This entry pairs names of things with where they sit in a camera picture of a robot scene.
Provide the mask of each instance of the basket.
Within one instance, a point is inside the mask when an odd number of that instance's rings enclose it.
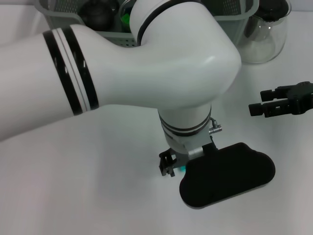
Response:
[[[35,0],[38,11],[44,14],[51,29],[62,28],[71,24],[83,24],[77,15],[78,9],[88,0]],[[237,45],[244,32],[248,18],[259,7],[259,0],[202,0],[216,21],[234,43]],[[112,43],[122,47],[135,47],[136,43],[131,33],[123,33],[118,14],[115,16],[112,32],[98,32]]]

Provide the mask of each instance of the white table surface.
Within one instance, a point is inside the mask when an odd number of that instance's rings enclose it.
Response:
[[[18,8],[27,19],[35,12]],[[16,22],[12,11],[1,6],[0,16],[11,12]],[[18,18],[14,27],[30,24]],[[212,116],[224,129],[215,144],[244,142],[271,156],[276,176],[267,186],[191,209],[179,195],[183,173],[160,174],[158,154],[168,146],[157,111],[107,106],[0,144],[0,234],[312,235],[313,111],[264,118],[248,110],[262,90],[313,81],[312,22],[313,13],[292,12],[282,53],[244,65],[213,102]],[[18,33],[9,23],[0,21],[0,42],[5,30]]]

